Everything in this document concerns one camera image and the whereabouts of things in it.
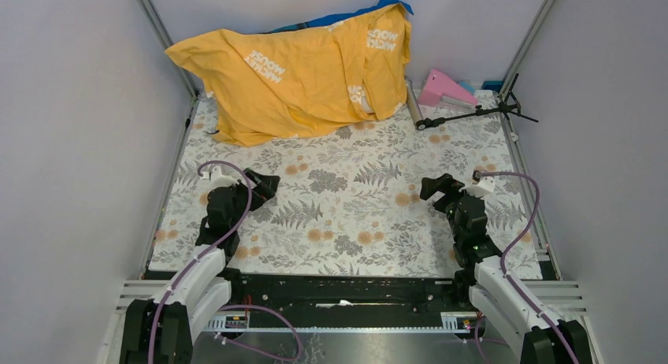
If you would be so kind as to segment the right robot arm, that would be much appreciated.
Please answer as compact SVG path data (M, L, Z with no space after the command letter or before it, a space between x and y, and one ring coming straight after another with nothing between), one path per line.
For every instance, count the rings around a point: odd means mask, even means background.
M421 199L441 195L433 206L446 217L454 240L460 269L452 279L453 303L462 310L474 308L491 322L520 363L591 363L586 328L540 301L507 265L511 249L529 232L538 208L533 207L527 225L504 250L488 234L483 198L495 190L500 176L535 182L523 173L478 170L471 185L448 173L421 180Z

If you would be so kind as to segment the white pillow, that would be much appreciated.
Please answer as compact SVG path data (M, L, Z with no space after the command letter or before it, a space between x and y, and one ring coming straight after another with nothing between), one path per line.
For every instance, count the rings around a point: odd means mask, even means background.
M375 114L373 107L368 103L365 96L360 97L360 105L362 110L367 114Z

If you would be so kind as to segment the yellow and blue pillowcase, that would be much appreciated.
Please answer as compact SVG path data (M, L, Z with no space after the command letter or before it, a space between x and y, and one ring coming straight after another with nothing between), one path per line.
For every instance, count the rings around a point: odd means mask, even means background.
M252 147L325 136L388 119L403 107L411 14L404 2L381 0L303 28L207 32L170 46L166 55L216 101L215 140ZM361 96L375 114L362 110Z

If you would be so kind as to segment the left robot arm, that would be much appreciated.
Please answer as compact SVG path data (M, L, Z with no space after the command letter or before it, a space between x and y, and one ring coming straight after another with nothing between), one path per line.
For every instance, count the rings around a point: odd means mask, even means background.
M127 307L121 363L189 363L195 341L214 314L243 302L238 276L221 274L239 246L238 228L276 195L280 177L224 161L205 162L197 174L212 189L193 254L160 291Z

